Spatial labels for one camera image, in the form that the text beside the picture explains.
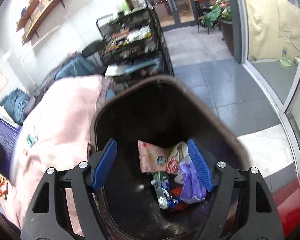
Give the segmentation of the dark brown trash bin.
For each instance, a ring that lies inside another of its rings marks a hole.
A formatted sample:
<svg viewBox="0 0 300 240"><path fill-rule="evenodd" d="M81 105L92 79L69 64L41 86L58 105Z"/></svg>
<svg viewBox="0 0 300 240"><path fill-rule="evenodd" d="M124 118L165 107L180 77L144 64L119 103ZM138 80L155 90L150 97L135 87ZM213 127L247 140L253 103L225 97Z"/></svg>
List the dark brown trash bin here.
<svg viewBox="0 0 300 240"><path fill-rule="evenodd" d="M109 139L117 155L97 193L100 214L112 239L192 239L205 221L213 198L181 211L162 210L152 176L141 172L138 141L168 149L193 138L199 148L231 167L250 165L246 149L189 87L158 75L144 79L108 101L90 126L91 148Z"/></svg>

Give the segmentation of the white red plastic bag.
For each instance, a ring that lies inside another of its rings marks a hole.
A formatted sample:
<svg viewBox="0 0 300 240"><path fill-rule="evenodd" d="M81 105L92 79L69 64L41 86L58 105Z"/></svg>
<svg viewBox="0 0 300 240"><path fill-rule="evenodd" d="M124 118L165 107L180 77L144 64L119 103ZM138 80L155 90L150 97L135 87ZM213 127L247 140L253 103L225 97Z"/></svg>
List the white red plastic bag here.
<svg viewBox="0 0 300 240"><path fill-rule="evenodd" d="M179 165L189 155L187 143L180 142L173 148L168 156L166 172L168 174L177 175L179 173Z"/></svg>

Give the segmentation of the blue silver foil wrapper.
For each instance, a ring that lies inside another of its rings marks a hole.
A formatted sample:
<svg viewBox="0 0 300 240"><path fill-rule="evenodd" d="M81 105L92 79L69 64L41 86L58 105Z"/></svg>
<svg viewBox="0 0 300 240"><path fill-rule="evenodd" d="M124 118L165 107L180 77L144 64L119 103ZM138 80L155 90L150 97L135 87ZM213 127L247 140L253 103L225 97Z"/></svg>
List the blue silver foil wrapper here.
<svg viewBox="0 0 300 240"><path fill-rule="evenodd" d="M172 184L166 172L158 171L153 173L151 184L155 189L158 204L161 209L175 209L178 204L181 204L181 200L170 191Z"/></svg>

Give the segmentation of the pink snack wrapper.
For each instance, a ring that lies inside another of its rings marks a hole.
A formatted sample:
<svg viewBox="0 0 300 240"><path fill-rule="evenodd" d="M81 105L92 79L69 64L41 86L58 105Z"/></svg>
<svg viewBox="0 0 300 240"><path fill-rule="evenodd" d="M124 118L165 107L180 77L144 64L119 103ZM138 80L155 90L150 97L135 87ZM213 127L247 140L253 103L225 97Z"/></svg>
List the pink snack wrapper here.
<svg viewBox="0 0 300 240"><path fill-rule="evenodd" d="M166 172L168 150L138 140L140 169L142 173Z"/></svg>

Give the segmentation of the pink spotted blanket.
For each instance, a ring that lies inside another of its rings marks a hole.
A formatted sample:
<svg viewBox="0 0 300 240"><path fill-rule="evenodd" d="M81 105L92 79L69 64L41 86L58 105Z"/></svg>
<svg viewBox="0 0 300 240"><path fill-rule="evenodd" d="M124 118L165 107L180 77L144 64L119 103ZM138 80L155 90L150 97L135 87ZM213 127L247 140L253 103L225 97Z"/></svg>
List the pink spotted blanket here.
<svg viewBox="0 0 300 240"><path fill-rule="evenodd" d="M49 167L74 168L88 159L90 125L107 98L112 79L101 75L60 79L24 120L14 147L7 199L7 219L23 226L31 198Z"/></svg>

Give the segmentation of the grey blue jacket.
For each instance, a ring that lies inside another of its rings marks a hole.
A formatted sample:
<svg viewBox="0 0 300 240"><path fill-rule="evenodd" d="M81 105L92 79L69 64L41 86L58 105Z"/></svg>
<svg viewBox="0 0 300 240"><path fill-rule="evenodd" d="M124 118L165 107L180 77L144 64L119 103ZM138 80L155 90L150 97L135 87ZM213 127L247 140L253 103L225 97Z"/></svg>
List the grey blue jacket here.
<svg viewBox="0 0 300 240"><path fill-rule="evenodd" d="M48 72L42 83L34 90L32 96L35 98L43 96L57 80L71 76L93 75L96 70L96 66L84 58L81 53L69 55L57 67Z"/></svg>

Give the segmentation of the purple box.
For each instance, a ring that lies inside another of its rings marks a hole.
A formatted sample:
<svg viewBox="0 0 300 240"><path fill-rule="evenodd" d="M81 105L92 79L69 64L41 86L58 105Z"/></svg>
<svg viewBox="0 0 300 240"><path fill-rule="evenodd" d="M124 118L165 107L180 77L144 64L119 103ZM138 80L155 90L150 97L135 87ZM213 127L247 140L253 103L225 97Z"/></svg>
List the purple box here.
<svg viewBox="0 0 300 240"><path fill-rule="evenodd" d="M14 165L14 148L21 127L0 113L0 174L11 180Z"/></svg>

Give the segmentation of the black office chair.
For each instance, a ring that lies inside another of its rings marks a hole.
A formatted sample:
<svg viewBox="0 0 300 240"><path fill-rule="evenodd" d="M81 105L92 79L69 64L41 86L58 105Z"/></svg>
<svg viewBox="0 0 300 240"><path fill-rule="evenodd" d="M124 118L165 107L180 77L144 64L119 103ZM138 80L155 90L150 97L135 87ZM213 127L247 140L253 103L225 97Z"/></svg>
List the black office chair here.
<svg viewBox="0 0 300 240"><path fill-rule="evenodd" d="M105 48L106 43L104 40L95 40L82 50L81 55L96 66L103 67L101 53L105 50Z"/></svg>

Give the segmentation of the blue clothes pile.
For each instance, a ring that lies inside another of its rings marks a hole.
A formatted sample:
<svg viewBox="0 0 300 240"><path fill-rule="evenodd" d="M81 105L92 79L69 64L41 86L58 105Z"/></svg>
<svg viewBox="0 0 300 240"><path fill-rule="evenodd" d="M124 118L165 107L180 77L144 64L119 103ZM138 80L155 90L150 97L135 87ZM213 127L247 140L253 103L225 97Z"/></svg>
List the blue clothes pile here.
<svg viewBox="0 0 300 240"><path fill-rule="evenodd" d="M28 94L17 88L1 100L0 106L4 107L16 124L22 126L25 120L25 108L29 100Z"/></svg>

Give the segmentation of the plastic bottle outside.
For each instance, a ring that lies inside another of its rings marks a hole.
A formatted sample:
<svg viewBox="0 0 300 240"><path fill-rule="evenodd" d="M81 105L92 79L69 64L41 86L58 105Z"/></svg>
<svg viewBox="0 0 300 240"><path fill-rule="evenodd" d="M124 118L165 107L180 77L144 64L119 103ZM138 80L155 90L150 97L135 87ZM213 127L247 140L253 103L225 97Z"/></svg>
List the plastic bottle outside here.
<svg viewBox="0 0 300 240"><path fill-rule="evenodd" d="M282 48L282 55L281 55L281 59L279 60L279 62L281 64L281 66L285 67L285 68L294 66L294 62L291 59L289 59L287 56L287 48L286 47Z"/></svg>

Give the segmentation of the potted green plant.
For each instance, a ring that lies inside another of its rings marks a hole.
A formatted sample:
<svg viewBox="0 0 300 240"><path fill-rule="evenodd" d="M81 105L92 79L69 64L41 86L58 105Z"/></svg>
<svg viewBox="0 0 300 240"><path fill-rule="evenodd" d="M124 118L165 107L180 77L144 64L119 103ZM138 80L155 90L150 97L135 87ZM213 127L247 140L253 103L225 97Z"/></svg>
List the potted green plant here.
<svg viewBox="0 0 300 240"><path fill-rule="evenodd" d="M229 0L217 0L211 11L203 16L201 23L208 29L209 33L220 21L232 22Z"/></svg>

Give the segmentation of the glass double door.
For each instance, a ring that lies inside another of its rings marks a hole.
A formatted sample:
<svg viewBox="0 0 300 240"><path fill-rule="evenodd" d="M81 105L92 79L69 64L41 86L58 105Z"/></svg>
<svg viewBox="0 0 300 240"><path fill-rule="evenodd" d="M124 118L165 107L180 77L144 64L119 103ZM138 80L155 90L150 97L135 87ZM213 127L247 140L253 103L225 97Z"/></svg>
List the glass double door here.
<svg viewBox="0 0 300 240"><path fill-rule="evenodd" d="M157 13L163 31L197 24L194 0L149 0Z"/></svg>

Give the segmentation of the lower wooden wall shelf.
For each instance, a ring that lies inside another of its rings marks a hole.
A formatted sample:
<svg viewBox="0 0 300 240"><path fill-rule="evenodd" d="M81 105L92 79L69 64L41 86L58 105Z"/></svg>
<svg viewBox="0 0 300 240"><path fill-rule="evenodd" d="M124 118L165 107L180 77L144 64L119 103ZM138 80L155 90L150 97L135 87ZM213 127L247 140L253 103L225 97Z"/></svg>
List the lower wooden wall shelf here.
<svg viewBox="0 0 300 240"><path fill-rule="evenodd" d="M62 3L63 7L65 7L63 0L51 0L49 4L39 14L38 18L33 22L29 31L26 34L24 34L21 43L22 45L31 40L33 35L37 33L37 29L44 22L44 20L51 13L51 11L53 11L53 9L58 5L58 3Z"/></svg>

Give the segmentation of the wooden wall shelf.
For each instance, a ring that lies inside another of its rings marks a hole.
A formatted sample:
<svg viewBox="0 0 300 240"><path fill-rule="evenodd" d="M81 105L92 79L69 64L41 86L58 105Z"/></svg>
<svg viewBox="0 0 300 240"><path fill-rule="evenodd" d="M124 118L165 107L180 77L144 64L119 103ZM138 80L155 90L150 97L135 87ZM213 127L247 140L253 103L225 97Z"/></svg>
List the wooden wall shelf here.
<svg viewBox="0 0 300 240"><path fill-rule="evenodd" d="M28 5L21 11L21 17L17 23L16 31L19 31L20 29L23 29L25 27L28 19L30 18L38 4L39 0L29 1Z"/></svg>
<svg viewBox="0 0 300 240"><path fill-rule="evenodd" d="M49 4L39 14L38 18L33 22L29 31L26 34L24 34L21 43L22 45L31 40L33 35L37 33L37 29L44 22L44 20L51 13L51 11L53 11L53 9L58 5L58 3L62 3L63 7L65 7L63 0L51 0Z"/></svg>

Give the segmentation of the upper wooden wall shelf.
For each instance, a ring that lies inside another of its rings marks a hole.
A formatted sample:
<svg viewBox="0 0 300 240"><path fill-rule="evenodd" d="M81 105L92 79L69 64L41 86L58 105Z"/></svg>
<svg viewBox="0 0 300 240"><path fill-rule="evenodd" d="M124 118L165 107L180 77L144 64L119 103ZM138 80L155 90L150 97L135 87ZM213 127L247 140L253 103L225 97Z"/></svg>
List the upper wooden wall shelf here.
<svg viewBox="0 0 300 240"><path fill-rule="evenodd" d="M25 27L28 19L30 18L38 4L39 0L29 1L28 5L21 11L21 17L17 23L16 31L19 31L20 29L23 29Z"/></svg>

